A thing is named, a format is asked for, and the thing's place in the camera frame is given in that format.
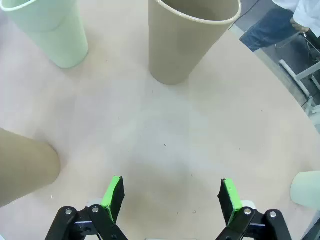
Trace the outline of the person's left hand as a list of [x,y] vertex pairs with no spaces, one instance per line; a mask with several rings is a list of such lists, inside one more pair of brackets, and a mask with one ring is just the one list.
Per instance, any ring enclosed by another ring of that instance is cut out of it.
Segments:
[[291,23],[292,27],[293,27],[296,31],[298,31],[298,32],[300,32],[300,33],[306,33],[306,32],[309,31],[309,28],[308,28],[308,27],[304,27],[304,26],[298,24],[298,23],[295,22],[293,19],[290,20],[290,23]]

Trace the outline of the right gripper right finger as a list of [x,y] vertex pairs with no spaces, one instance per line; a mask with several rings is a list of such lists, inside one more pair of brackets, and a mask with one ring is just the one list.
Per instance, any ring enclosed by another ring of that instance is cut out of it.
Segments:
[[281,211],[267,210],[264,214],[242,204],[232,179],[221,180],[218,199],[226,227],[218,240],[290,240],[288,226]]

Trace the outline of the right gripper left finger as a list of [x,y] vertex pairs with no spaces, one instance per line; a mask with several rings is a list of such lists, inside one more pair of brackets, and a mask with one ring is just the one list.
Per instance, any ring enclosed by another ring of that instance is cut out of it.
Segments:
[[96,236],[99,240],[126,240],[117,226],[125,198],[122,176],[114,176],[98,204],[78,211],[71,206],[61,207],[46,235],[47,240],[84,240]]

